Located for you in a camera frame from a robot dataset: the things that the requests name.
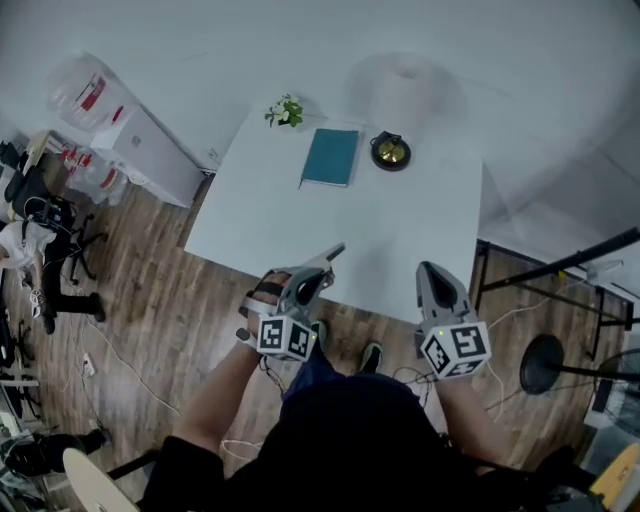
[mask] teal notebook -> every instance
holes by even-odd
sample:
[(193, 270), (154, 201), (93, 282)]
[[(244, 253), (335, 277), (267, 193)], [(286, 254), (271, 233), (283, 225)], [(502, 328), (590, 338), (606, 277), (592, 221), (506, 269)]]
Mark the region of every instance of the teal notebook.
[(358, 147), (357, 131), (318, 128), (304, 164), (302, 181), (346, 187)]

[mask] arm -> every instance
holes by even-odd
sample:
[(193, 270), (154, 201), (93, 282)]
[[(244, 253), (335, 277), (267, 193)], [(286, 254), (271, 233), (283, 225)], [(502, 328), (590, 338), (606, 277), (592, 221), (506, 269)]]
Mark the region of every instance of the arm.
[[(286, 274), (275, 274), (268, 280), (284, 284), (287, 279)], [(277, 297), (262, 292), (254, 294), (253, 298), (269, 304), (277, 301)], [(251, 313), (247, 328), (254, 336), (258, 325), (258, 317)], [(236, 343), (191, 399), (174, 436), (217, 454), (238, 413), (242, 395), (260, 357), (249, 345)]]
[(499, 463), (506, 455), (505, 436), (484, 410), (471, 379), (448, 379), (435, 385), (453, 444), (465, 455)]

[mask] small potted plant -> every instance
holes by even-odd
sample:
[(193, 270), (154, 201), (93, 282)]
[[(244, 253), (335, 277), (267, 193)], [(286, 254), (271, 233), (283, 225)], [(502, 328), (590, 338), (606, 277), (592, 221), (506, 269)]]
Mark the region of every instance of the small potted plant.
[(264, 118), (269, 120), (269, 126), (273, 126), (274, 121), (276, 121), (279, 126), (288, 124), (292, 128), (302, 123), (302, 107), (299, 101), (295, 96), (285, 94), (282, 99), (264, 115)]

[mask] laminate flooring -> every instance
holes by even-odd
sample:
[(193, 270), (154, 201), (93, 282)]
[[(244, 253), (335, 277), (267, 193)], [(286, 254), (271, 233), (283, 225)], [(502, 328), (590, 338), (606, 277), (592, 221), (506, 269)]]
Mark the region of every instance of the laminate flooring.
[[(115, 207), (95, 207), (76, 193), (65, 192), (77, 200), (80, 211), (95, 213), (90, 232), (101, 230), (109, 234), (106, 243), (97, 242), (88, 252), (89, 266), (98, 274), (97, 281), (90, 281), (80, 269), (78, 288), (63, 282), (67, 293), (99, 291), (107, 311), (103, 324), (95, 324), (84, 315), (62, 313), (54, 335), (46, 336), (41, 322), (31, 319), (28, 293), (20, 289), (15, 273), (9, 272), (5, 278), (4, 296), (12, 328), (17, 329), (21, 318), (33, 328), (28, 345), (36, 356), (33, 373), (42, 383), (40, 398), (47, 423), (59, 425), (61, 431), (82, 433), (89, 429), (89, 420), (99, 416), (111, 431), (113, 444), (91, 457), (105, 470), (160, 446), (176, 423), (176, 414), (154, 399), (137, 375), (155, 395), (180, 410), (233, 346), (234, 333), (243, 325), (237, 307), (256, 279), (182, 249), (209, 185), (215, 186), (215, 180), (205, 182), (191, 211), (167, 205), (134, 186), (129, 186), (122, 203)], [(481, 263), (482, 257), (478, 257), (476, 267)], [(492, 252), (487, 281), (529, 267), (517, 257)], [(68, 275), (68, 263), (64, 273)], [(567, 282), (571, 281), (548, 277), (536, 284), (558, 290)], [(593, 301), (595, 297), (593, 288), (585, 284), (572, 286), (566, 293), (582, 301)], [(513, 308), (530, 306), (542, 299), (517, 288), (489, 292), (483, 298), (480, 317), (491, 323)], [(623, 306), (621, 299), (607, 296), (606, 307), (611, 311), (621, 313)], [(410, 324), (328, 301), (322, 301), (318, 316), (331, 323), (328, 357), (339, 371), (355, 371), (368, 340), (377, 340), (384, 347), (383, 373), (395, 373), (399, 380), (409, 381), (415, 379), (416, 370), (428, 371), (424, 360), (416, 360)], [(584, 352), (591, 345), (594, 329), (595, 315), (552, 301), (534, 311), (505, 318), (491, 330), (491, 363), (504, 382), (505, 395), (519, 389), (519, 361), (536, 334), (557, 335), (563, 341), (567, 361), (587, 365)], [(616, 353), (622, 338), (620, 329), (603, 330), (599, 360)], [(85, 352), (90, 354), (97, 374), (83, 382), (78, 368)], [(271, 365), (285, 384), (298, 368), (294, 363)], [(579, 382), (579, 377), (563, 376), (557, 385)], [(428, 385), (414, 383), (411, 387), (424, 397)], [(497, 416), (500, 407), (495, 404), (501, 394), (495, 377), (485, 368), (475, 377), (474, 387), (483, 403), (491, 407), (490, 414)], [(532, 468), (563, 444), (578, 449), (583, 446), (587, 432), (582, 417), (591, 390), (591, 386), (583, 385), (540, 397), (524, 393), (511, 397), (498, 419), (511, 448), (504, 462)], [(277, 387), (265, 373), (256, 371), (228, 438), (261, 442), (277, 421), (280, 403)], [(436, 428), (444, 429), (433, 390), (426, 408)], [(229, 449), (245, 459), (256, 454), (246, 445)], [(223, 458), (227, 474), (245, 463), (228, 453)], [(145, 478), (138, 471), (119, 480), (118, 485), (136, 501), (142, 496)], [(82, 510), (70, 488), (52, 493), (51, 499)]]

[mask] hand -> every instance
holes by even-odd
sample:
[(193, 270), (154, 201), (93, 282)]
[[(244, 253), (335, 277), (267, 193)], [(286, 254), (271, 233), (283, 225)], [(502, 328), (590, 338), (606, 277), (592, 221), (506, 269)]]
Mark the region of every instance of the hand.
[[(280, 286), (285, 286), (290, 277), (291, 276), (289, 274), (280, 272), (278, 274), (271, 274), (264, 281), (266, 283), (275, 283), (279, 284)], [(253, 294), (253, 299), (264, 302), (265, 304), (271, 304), (273, 306), (278, 303), (279, 298), (280, 297), (276, 297), (275, 295), (266, 292), (256, 292)], [(247, 317), (247, 330), (257, 338), (259, 328), (260, 317), (258, 317), (258, 315), (253, 311), (249, 311), (249, 315)]]

